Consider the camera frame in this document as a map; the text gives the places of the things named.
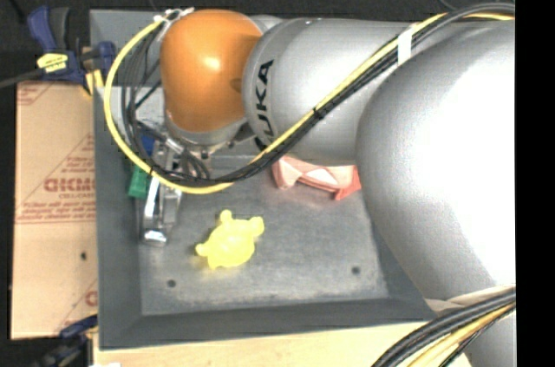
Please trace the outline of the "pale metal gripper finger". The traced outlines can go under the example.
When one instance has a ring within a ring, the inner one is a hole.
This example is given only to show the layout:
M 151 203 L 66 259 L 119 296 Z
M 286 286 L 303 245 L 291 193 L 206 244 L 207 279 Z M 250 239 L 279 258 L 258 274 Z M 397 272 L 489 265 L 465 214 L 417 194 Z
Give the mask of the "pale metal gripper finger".
M 165 187 L 162 194 L 162 219 L 164 226 L 174 226 L 179 217 L 180 201 L 182 192 L 180 190 Z
M 164 246 L 167 243 L 163 194 L 164 187 L 158 181 L 151 181 L 147 198 L 140 208 L 140 237 L 151 246 Z

